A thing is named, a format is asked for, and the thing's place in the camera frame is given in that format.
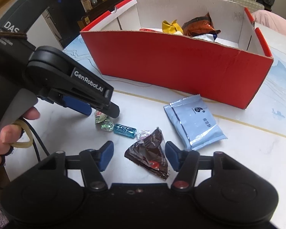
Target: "table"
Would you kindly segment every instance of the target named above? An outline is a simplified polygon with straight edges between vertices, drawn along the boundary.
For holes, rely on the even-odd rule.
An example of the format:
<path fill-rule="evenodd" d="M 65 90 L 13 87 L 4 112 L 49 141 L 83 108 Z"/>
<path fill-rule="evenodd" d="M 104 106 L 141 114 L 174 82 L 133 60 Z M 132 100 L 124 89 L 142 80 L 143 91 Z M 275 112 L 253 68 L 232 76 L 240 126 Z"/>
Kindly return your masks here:
<path fill-rule="evenodd" d="M 279 204 L 272 223 L 280 229 L 286 229 L 286 37 L 262 25 L 257 26 L 271 46 L 274 64 L 246 110 L 204 98 L 228 139 L 206 146 L 199 152 L 201 155 L 213 155 L 214 151 L 223 151 L 274 185 L 279 193 Z M 64 52 L 115 88 L 112 101 L 119 105 L 121 110 L 121 115 L 115 122 L 138 130 L 152 131 L 158 126 L 165 141 L 172 141 L 183 149 L 163 106 L 190 94 L 102 76 L 81 36 Z M 124 152 L 135 142 L 134 139 L 102 131 L 95 126 L 93 116 L 87 118 L 69 108 L 44 101 L 39 101 L 36 107 L 41 118 L 32 121 L 32 125 L 50 153 L 63 150 L 67 155 L 74 155 L 84 149 L 98 149 L 107 140 L 111 140 L 115 147 L 114 156 L 106 171 L 102 173 L 109 186 L 111 183 L 163 182 L 124 157 Z M 36 163 L 33 148 L 15 149 L 13 154 L 7 157 L 5 167 L 9 178 L 13 180 Z M 169 186 L 176 175 L 170 168 L 170 177 L 166 181 Z M 210 171 L 199 171 L 196 185 L 210 175 Z M 83 186 L 80 171 L 69 171 L 68 176 Z"/>

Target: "brown wrapper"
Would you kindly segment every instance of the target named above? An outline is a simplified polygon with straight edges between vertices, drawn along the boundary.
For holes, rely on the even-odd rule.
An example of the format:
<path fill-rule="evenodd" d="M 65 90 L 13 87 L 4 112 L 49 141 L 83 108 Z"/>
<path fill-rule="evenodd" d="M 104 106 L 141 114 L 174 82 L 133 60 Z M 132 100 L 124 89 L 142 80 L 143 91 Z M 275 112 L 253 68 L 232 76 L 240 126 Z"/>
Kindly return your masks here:
<path fill-rule="evenodd" d="M 147 138 L 137 141 L 124 156 L 137 165 L 166 180 L 169 176 L 167 160 L 161 149 L 163 135 L 159 127 Z"/>
<path fill-rule="evenodd" d="M 182 26 L 183 35 L 195 37 L 202 34 L 219 34 L 220 30 L 215 30 L 213 23 L 210 17 L 210 14 L 207 13 L 203 17 L 194 18 Z"/>

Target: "cardboard box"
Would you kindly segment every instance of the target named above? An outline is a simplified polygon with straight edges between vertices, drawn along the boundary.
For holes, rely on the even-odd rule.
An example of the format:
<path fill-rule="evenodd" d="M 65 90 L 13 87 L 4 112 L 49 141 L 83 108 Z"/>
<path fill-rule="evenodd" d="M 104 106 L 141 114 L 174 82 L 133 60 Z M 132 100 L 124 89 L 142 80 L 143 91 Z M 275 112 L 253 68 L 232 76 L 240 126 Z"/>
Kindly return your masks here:
<path fill-rule="evenodd" d="M 165 33 L 162 21 L 210 13 L 216 43 Z M 101 73 L 176 89 L 245 109 L 273 62 L 247 8 L 226 0 L 124 0 L 81 35 Z"/>

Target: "white and blue wrapper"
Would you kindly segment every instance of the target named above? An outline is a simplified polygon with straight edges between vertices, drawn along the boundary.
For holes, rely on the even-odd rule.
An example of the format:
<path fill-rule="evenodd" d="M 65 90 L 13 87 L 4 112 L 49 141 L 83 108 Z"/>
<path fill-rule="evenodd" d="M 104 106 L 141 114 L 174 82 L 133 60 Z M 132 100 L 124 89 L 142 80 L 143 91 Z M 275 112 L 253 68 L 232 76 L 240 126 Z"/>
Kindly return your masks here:
<path fill-rule="evenodd" d="M 164 110 L 188 151 L 227 139 L 200 95 L 172 102 Z"/>

